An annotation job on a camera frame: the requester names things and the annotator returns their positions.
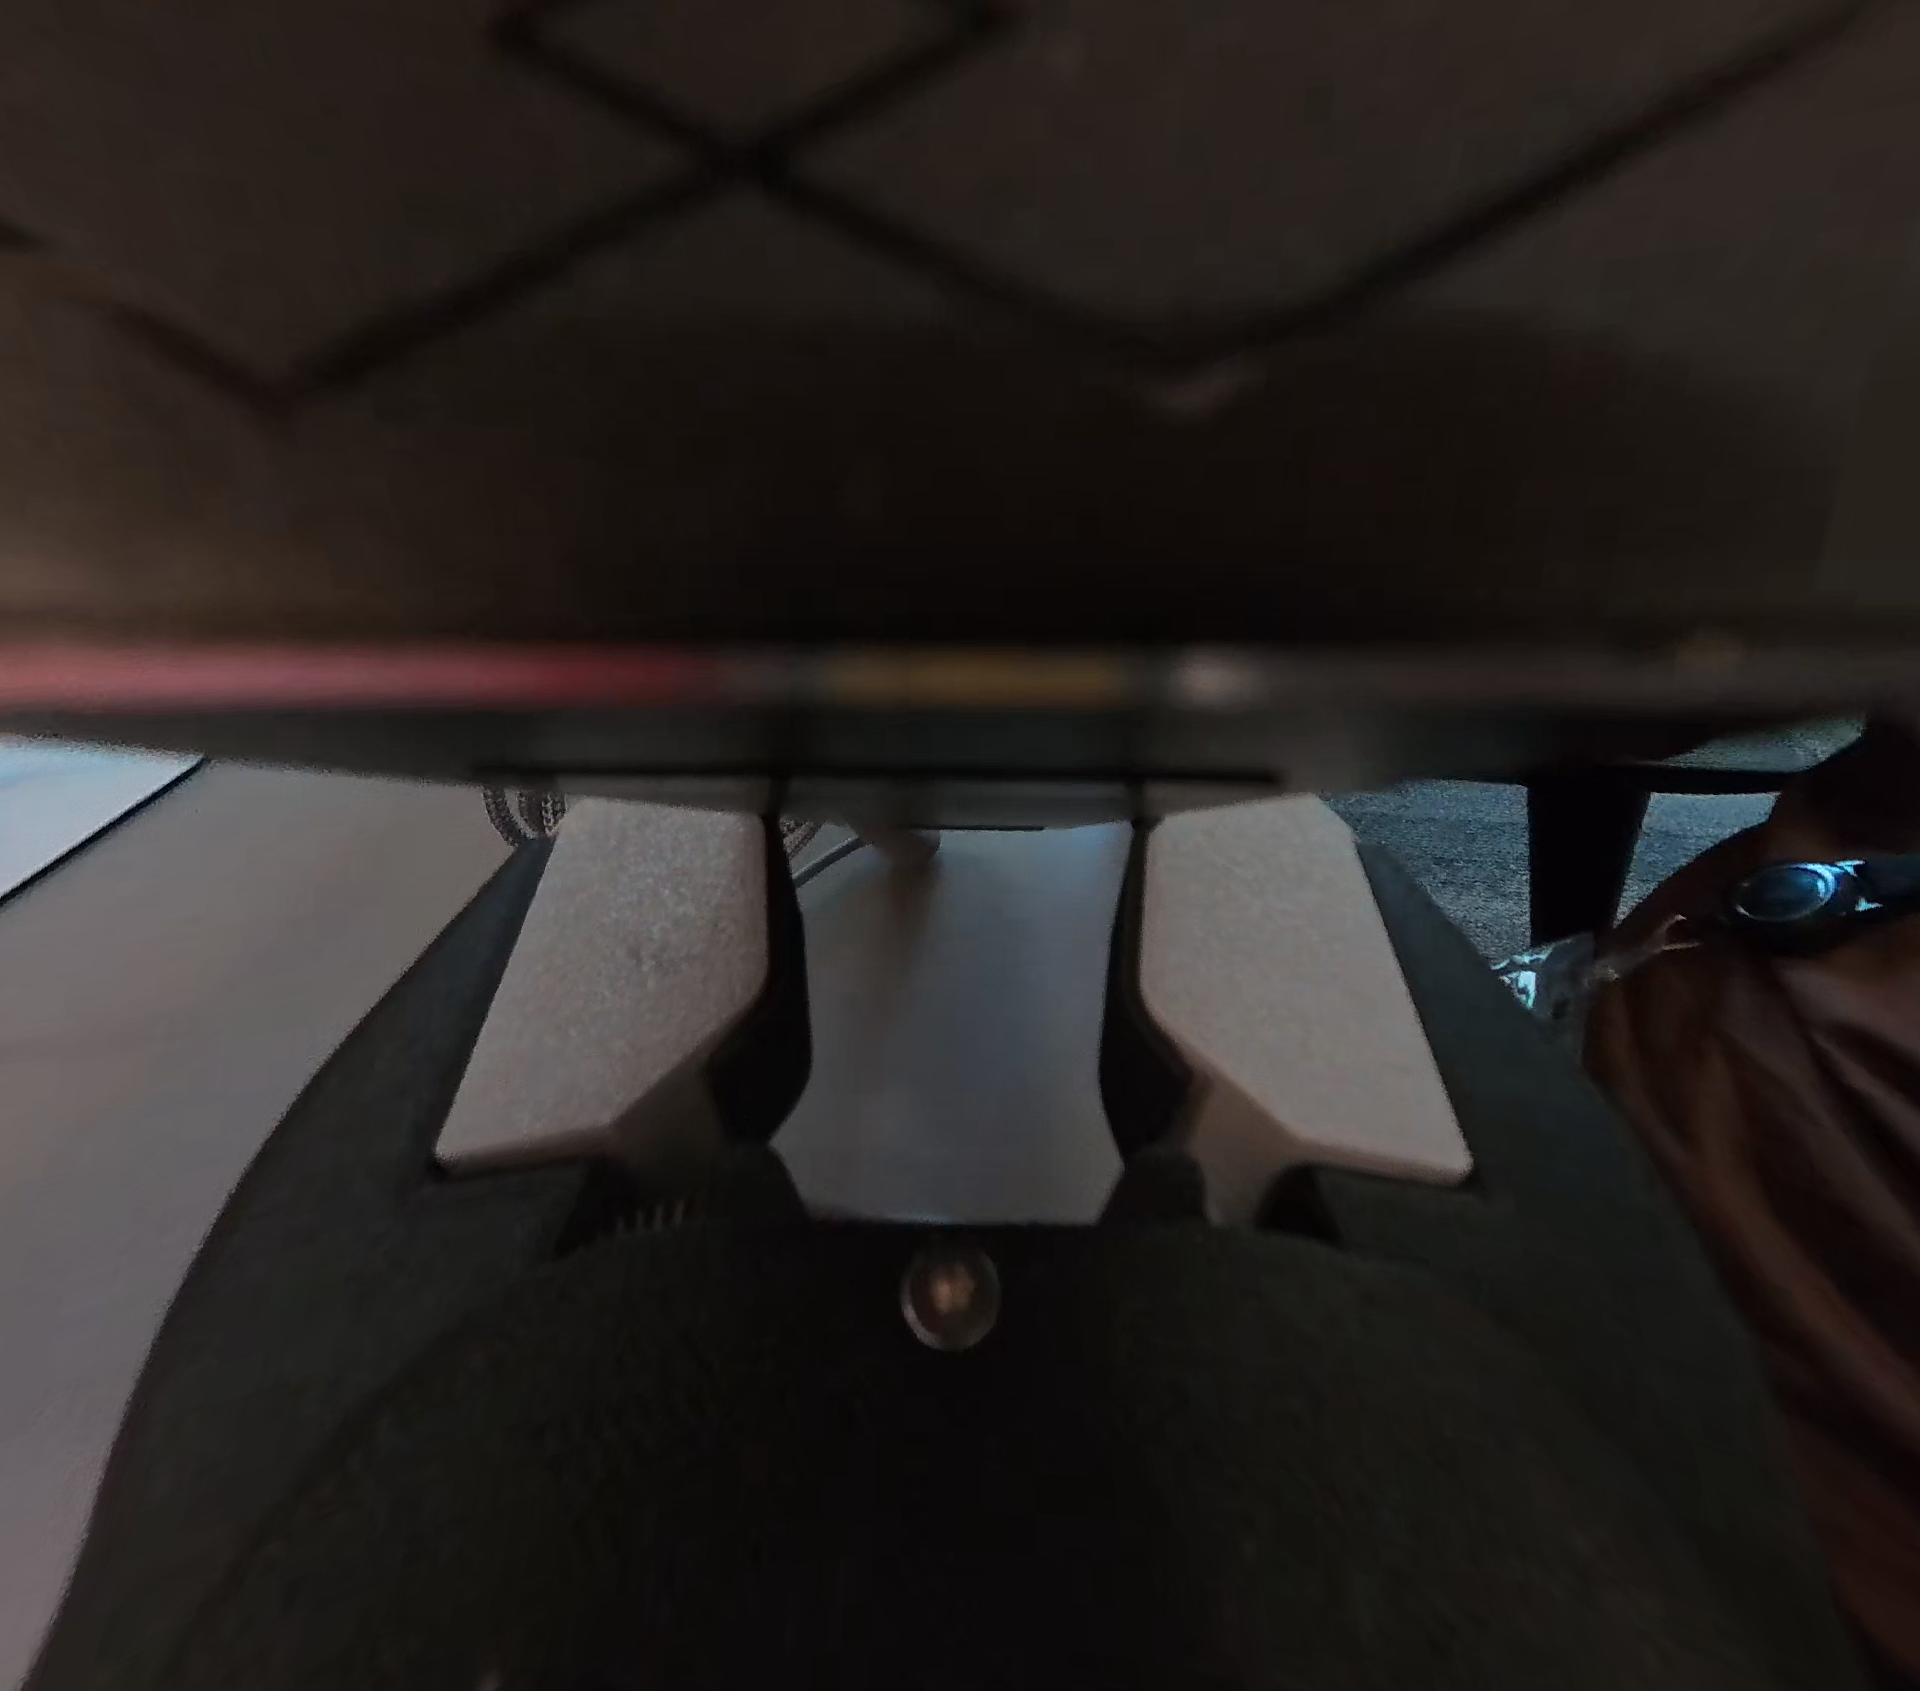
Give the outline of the dark furniture leg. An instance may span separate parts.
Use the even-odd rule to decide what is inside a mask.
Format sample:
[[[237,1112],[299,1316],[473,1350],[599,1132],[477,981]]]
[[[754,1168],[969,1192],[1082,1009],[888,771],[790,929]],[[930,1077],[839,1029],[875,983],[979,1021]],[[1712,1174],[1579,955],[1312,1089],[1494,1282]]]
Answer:
[[[1528,939],[1602,935],[1620,911],[1651,797],[1635,767],[1590,765],[1526,781]]]

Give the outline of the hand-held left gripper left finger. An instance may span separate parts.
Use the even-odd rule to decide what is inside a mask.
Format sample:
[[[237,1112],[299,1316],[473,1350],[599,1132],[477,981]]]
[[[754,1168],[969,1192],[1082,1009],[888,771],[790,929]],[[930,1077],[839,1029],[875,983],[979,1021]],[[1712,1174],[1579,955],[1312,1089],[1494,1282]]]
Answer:
[[[765,1142],[812,1063],[779,823],[574,799],[437,1130],[455,1174],[702,1174]]]

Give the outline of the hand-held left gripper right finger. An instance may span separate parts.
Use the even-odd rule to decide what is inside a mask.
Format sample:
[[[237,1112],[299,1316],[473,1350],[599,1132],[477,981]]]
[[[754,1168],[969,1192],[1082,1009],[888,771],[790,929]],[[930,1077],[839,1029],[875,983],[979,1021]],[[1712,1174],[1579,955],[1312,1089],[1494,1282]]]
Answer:
[[[1122,1164],[1188,1160],[1211,1222],[1310,1174],[1475,1166],[1357,841],[1308,795],[1134,827],[1097,1089]]]

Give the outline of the dark diamond-patterned panel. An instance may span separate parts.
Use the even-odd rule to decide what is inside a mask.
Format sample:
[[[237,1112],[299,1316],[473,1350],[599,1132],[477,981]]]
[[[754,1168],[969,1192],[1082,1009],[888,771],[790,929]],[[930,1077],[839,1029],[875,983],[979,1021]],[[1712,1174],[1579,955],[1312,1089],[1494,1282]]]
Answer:
[[[1915,715],[1915,0],[2,0],[3,729],[1347,783]]]

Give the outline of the black wristwatch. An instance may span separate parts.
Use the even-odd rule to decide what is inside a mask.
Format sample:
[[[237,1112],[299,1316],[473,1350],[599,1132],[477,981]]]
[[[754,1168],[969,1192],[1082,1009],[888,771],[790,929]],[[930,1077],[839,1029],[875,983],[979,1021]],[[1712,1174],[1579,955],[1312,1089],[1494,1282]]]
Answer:
[[[1764,863],[1721,897],[1721,927],[1772,955],[1815,955],[1917,913],[1917,853]]]

